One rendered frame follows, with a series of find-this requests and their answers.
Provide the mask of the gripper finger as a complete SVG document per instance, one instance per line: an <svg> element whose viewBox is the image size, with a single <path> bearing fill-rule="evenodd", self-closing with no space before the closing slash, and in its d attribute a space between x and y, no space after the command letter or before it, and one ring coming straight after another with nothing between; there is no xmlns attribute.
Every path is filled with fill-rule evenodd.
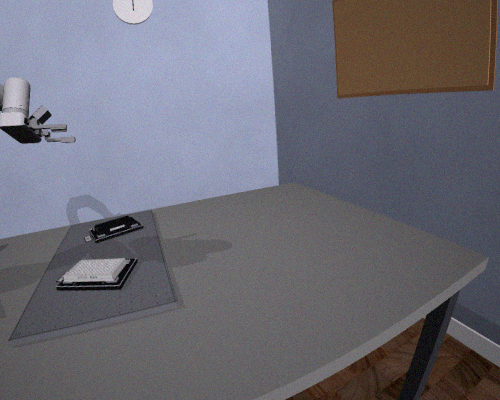
<svg viewBox="0 0 500 400"><path fill-rule="evenodd" d="M50 132L48 130L46 130L46 131L42 131L41 129L40 130L36 130L36 134L39 137L45 136L45 140L47 142L58 142L58 141L61 141L61 143L73 143L76 140L75 137L50 138Z"/></svg>
<svg viewBox="0 0 500 400"><path fill-rule="evenodd" d="M40 129L51 129L51 132L66 132L67 125L66 124L51 124L51 125L40 125L40 121L37 118L32 118L28 121L29 125L27 125L31 130L40 130Z"/></svg>

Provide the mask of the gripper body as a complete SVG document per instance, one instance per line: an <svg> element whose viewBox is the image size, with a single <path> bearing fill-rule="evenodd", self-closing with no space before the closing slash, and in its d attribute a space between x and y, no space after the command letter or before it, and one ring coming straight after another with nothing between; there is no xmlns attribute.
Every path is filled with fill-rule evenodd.
<svg viewBox="0 0 500 400"><path fill-rule="evenodd" d="M0 129L22 144L41 142L36 130L27 126L27 120L30 119L21 112L0 113Z"/></svg>

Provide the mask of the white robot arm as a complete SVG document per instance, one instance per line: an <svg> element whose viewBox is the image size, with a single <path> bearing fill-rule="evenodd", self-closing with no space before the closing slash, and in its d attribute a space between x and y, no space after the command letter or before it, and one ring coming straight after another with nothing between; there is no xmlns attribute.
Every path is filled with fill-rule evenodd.
<svg viewBox="0 0 500 400"><path fill-rule="evenodd" d="M43 125L52 116L51 113L41 105L29 116L29 102L30 84L25 79L12 77L5 81L4 86L0 84L0 111L2 113L21 112L30 120L37 118Z"/></svg>

